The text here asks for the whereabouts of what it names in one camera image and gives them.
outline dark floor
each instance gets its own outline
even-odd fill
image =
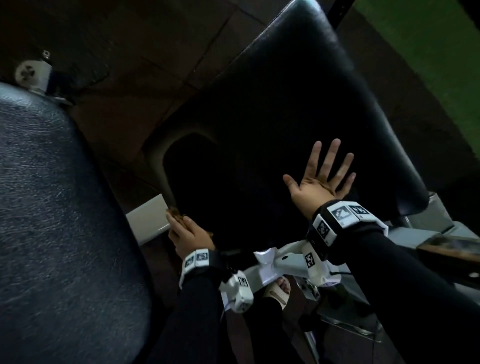
[[[161,191],[141,146],[155,127],[208,84],[266,27],[288,0],[20,0],[0,5],[5,27],[0,79],[15,66],[52,54],[58,71],[75,76],[70,113],[97,153],[125,212]],[[331,0],[320,1],[328,9]],[[471,148],[421,79],[366,20],[351,9],[338,36],[377,95],[413,164],[451,215],[476,229],[462,201],[478,199],[480,167]],[[177,275],[156,239],[142,247],[157,291],[175,303]],[[285,311],[292,342],[311,363],[296,320],[307,309],[298,291]],[[228,314],[240,363],[252,363],[241,316]],[[372,343],[331,329],[325,338],[335,363],[398,363],[391,343]]]

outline foot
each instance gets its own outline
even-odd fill
[[[275,282],[267,286],[264,297],[272,297],[276,299],[282,309],[285,308],[290,297],[290,282],[285,277],[278,277]]]

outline seat back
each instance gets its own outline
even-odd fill
[[[74,123],[0,83],[0,362],[131,363],[150,274]]]
[[[171,191],[165,145],[190,129],[210,135],[231,156],[231,165],[241,159],[256,172],[276,203],[292,211],[282,222],[299,221],[282,175],[301,179],[316,140],[324,144],[321,159],[332,139],[342,140],[332,170],[347,152],[355,154],[351,170],[357,173],[358,199],[383,220],[428,205],[420,176],[314,0],[292,1],[211,85],[152,134],[144,151],[165,192]],[[301,224],[289,228],[304,234]]]

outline green surface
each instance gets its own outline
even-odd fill
[[[480,158],[480,32],[456,0],[357,0]]]

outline forearm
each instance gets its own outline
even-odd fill
[[[371,231],[344,246],[348,267],[403,359],[473,359],[480,308],[384,237]]]
[[[184,283],[178,306],[168,318],[148,364],[217,363],[223,311],[219,281],[204,275]]]

